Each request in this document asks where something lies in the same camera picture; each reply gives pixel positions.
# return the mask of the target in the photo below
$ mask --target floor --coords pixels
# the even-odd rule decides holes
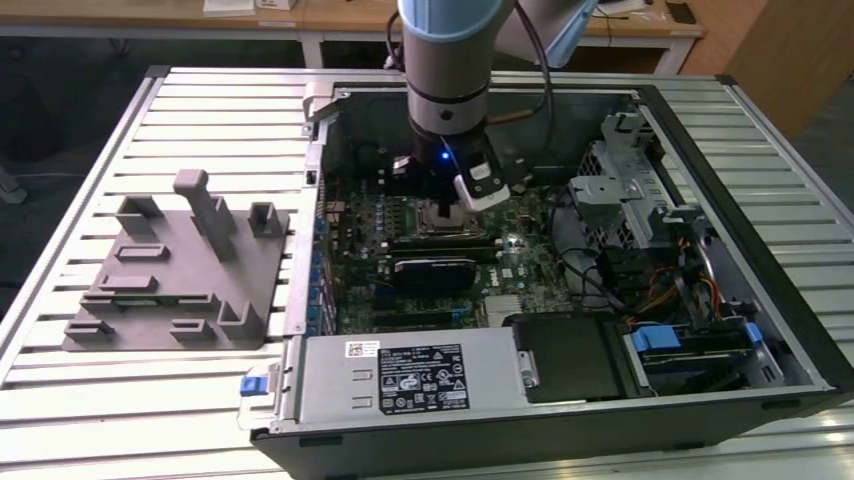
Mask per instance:
[[[124,56],[116,46],[107,40],[0,38],[0,86],[8,78],[27,78],[61,139],[59,152],[39,162],[0,160],[29,193],[20,205],[0,203],[0,314],[27,279],[148,66],[303,66],[295,42],[131,41]],[[382,64],[382,45],[328,47],[331,67]],[[3,101],[0,95],[0,112]],[[4,121],[9,120],[0,113],[0,131]],[[851,132],[854,82],[847,82],[794,145],[854,208],[854,189],[846,188],[854,178]]]

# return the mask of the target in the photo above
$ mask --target aluminum extrusion table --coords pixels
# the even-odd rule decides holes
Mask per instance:
[[[539,83],[496,73],[495,83]],[[172,174],[204,168],[232,208],[272,201],[314,215],[300,192],[311,82],[396,81],[378,71],[152,68],[0,324],[3,479],[287,478],[236,421],[242,374],[282,353],[295,250],[288,237],[258,351],[65,353],[63,329],[95,279],[124,195],[171,194]],[[854,217],[737,86],[711,77],[555,75],[555,82],[658,86],[842,351],[854,358]],[[674,171],[683,196],[687,185]],[[254,397],[255,411],[272,396]],[[846,406],[773,423],[705,449],[419,475],[491,479],[850,478]]]

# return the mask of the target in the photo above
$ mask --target blue plastic clip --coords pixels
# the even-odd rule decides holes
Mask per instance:
[[[641,327],[635,333],[631,334],[631,342],[635,344],[635,350],[638,352],[679,348],[682,346],[675,330],[667,325]]]
[[[240,396],[256,397],[267,395],[267,377],[246,376],[240,379]]]
[[[757,324],[753,322],[749,322],[745,324],[745,331],[747,332],[747,338],[750,339],[750,343],[753,343],[753,346],[755,347],[762,343],[762,340],[763,340],[762,331],[759,330],[759,327],[757,326]]]

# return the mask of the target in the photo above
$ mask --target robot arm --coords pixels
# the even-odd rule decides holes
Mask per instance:
[[[563,42],[552,40],[551,51],[556,51],[555,45],[563,52],[574,49],[595,5],[597,0],[531,2],[550,38]],[[459,200],[470,211],[484,210],[510,197],[486,127],[492,57],[502,28],[507,30],[502,43],[510,53],[527,56],[534,52],[527,37],[514,34],[514,29],[524,32],[518,14],[508,21],[514,7],[520,8],[514,0],[398,0],[411,158],[430,172],[431,195],[444,204]],[[551,24],[560,18],[555,14],[569,10],[569,23]]]

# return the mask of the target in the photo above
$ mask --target metal bracket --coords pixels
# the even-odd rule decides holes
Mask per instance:
[[[338,112],[335,104],[335,87],[328,82],[311,82],[306,84],[303,94],[303,114],[306,121],[316,123]]]
[[[536,365],[534,364],[534,353],[522,351],[516,352],[519,357],[519,373],[522,374],[522,384],[524,388],[534,388],[539,385],[539,374],[536,373]]]

